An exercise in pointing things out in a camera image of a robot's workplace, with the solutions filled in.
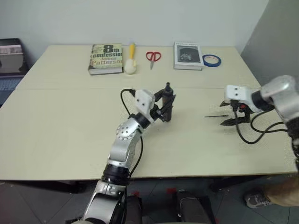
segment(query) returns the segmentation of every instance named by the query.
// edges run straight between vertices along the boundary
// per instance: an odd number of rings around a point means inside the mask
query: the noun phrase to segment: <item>white book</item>
[[[202,70],[204,62],[196,43],[174,43],[174,69]]]

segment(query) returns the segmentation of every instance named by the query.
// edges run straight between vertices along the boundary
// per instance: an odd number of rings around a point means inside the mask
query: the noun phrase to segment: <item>brush handle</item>
[[[133,56],[135,53],[135,44],[134,43],[130,44],[129,50],[130,50],[130,59],[133,59]]]

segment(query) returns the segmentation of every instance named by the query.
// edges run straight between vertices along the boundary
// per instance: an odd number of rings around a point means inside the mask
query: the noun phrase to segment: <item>red part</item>
[[[166,192],[168,194],[172,195],[177,192],[177,189],[176,188],[168,188],[168,189],[166,189]]]
[[[148,60],[156,62],[161,58],[161,53],[157,52],[157,51],[155,51],[155,52],[149,51],[149,52],[146,52],[145,56]]]
[[[136,197],[139,197],[140,192],[139,192],[139,191],[135,191],[135,192],[132,193],[132,195],[134,195],[134,196],[136,196]]]

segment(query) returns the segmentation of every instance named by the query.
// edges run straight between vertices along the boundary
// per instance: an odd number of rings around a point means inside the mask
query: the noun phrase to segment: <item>white wall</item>
[[[299,0],[271,0],[241,56],[261,85],[299,80]]]
[[[268,0],[0,0],[0,39],[18,37],[35,62],[50,44],[236,46]]]

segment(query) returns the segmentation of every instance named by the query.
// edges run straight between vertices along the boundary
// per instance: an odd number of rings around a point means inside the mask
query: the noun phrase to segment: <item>book cover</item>
[[[121,43],[94,44],[90,55],[89,70],[122,67]]]
[[[199,44],[174,43],[174,64],[188,66],[204,66]]]

